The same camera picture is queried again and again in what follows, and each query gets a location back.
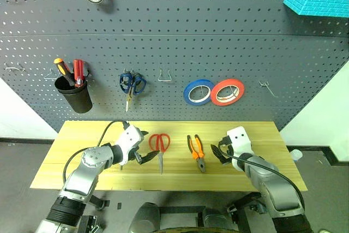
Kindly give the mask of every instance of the black cylindrical container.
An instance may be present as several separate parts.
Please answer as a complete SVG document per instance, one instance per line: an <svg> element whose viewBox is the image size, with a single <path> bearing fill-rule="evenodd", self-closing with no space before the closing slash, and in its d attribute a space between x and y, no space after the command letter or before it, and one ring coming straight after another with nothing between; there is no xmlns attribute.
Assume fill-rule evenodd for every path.
<svg viewBox="0 0 349 233"><path fill-rule="evenodd" d="M86 113L92 108L86 80L81 87L74 87L70 86L63 76L60 76L55 80L55 87L76 113Z"/></svg>

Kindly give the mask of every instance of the wooden table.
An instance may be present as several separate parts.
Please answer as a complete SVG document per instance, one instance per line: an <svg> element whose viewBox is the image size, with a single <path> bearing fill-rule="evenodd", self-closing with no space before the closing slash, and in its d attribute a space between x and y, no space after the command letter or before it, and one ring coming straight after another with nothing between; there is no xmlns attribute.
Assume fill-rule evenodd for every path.
<svg viewBox="0 0 349 233"><path fill-rule="evenodd" d="M109 121L66 121L59 131L31 188L61 189L62 170L68 158L77 150L97 144ZM251 140L252 150L265 160L274 163L280 172L289 177L300 190L307 190L274 122L223 122L223 121L131 121L131 124L149 132L140 144L144 156L150 151L151 134L168 133L171 146L164 154L164 173L159 174L158 158L143 165L128 162L104 170L99 176L98 190L200 190L200 191L255 191L245 173L232 165L221 165L213 155L210 144L217 145L226 131L243 126ZM102 144L114 142L122 132L121 123L114 123L107 131ZM192 159L186 136L198 134L205 153L206 173L203 174ZM67 176L77 168L81 155L70 163Z"/></svg>

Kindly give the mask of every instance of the black cable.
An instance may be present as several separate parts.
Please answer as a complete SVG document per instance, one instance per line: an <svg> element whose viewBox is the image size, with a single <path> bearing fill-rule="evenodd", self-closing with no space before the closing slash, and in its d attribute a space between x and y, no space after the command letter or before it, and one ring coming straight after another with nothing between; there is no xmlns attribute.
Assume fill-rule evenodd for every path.
<svg viewBox="0 0 349 233"><path fill-rule="evenodd" d="M296 184L294 184L288 177L286 177L285 175L281 174L280 172L277 172L274 169L268 168L267 166L264 166L264 165L261 165L261 164L258 164L258 163L254 163L254 162L251 162L251 161L248 161L248 160L245 160L245 159L242 159L242 158L234 157L234 156L232 156L230 154L227 154L227 153L223 152L223 150L220 147L221 147L221 145L218 145L218 149L219 149L220 153L222 153L226 157L233 158L233 159L239 160L241 162L245 162L245 163L253 165L253 166L258 166L259 168L268 170L268 171L270 171L270 172L272 172L272 173L282 177L284 180L286 180L288 183L290 183L294 187L294 189L297 192L297 195L298 195L298 197L300 199L300 203L302 204L303 209L305 210L304 199L303 199L303 196L302 196L300 190L298 189Z"/></svg>
<svg viewBox="0 0 349 233"><path fill-rule="evenodd" d="M122 122L122 125L124 126L124 129L127 129L127 128L130 126L130 124L129 124L127 121L124 121L124 120L113 120L113 121L111 121L111 122L105 127L105 129L104 129L104 131L103 131L103 133L102 133L102 136L100 137L100 139L99 139L99 141L98 141L98 143L97 143L97 147L100 146L100 144L101 144L101 142L102 142L102 139L104 138L104 135L105 135L105 133L107 132L107 130L109 129L109 127L110 127L113 123L115 123L115 122ZM67 181L67 176L66 176L66 174L67 174L67 168L68 168L68 165L69 165L69 163L71 162L71 160L72 160L77 154L79 154L80 152L82 152L82 151L84 151L84 150L86 150L86 149L88 149L88 147L76 151L76 152L75 152L73 155L71 155L71 157L68 159L68 161L66 162L66 164L65 164L65 166L64 166L64 168L63 168L63 174L62 174L62 175L63 175L63 183L65 183L65 182Z"/></svg>

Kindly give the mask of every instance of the gray pegboard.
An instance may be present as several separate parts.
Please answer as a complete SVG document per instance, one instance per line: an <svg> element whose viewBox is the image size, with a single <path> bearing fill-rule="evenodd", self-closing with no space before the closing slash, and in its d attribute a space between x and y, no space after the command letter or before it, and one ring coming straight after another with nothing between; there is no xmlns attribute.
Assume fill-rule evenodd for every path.
<svg viewBox="0 0 349 233"><path fill-rule="evenodd" d="M348 20L298 16L282 0L0 0L0 69L10 87L55 130L65 120L245 120L284 127L348 60ZM90 112L76 114L45 80L56 57L90 65ZM125 112L123 69L145 92ZM157 81L159 68L173 81ZM193 107L185 86L235 77L235 104ZM268 81L272 97L258 81Z"/></svg>

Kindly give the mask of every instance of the roll of tape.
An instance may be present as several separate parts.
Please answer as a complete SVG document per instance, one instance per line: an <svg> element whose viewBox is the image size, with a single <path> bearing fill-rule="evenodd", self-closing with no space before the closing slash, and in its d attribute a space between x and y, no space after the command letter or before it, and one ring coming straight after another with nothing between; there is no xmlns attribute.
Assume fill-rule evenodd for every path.
<svg viewBox="0 0 349 233"><path fill-rule="evenodd" d="M207 88L208 89L207 95L205 95L201 99L192 99L192 98L190 98L190 94L197 87L205 87L205 88ZM185 100L185 102L187 102L188 104L193 105L193 106L201 106L203 104L206 104L207 102L209 102L211 100L210 95L211 95L211 90L212 90L213 87L214 87L214 84L211 81L207 80L207 79L195 80L194 82L189 83L187 85L187 87L184 89L184 92L183 92L184 100Z"/></svg>
<svg viewBox="0 0 349 233"><path fill-rule="evenodd" d="M234 87L232 93L225 97L219 97L218 93L225 87ZM211 100L217 106L228 106L238 101L245 92L244 84L237 79L226 79L219 82L211 91Z"/></svg>

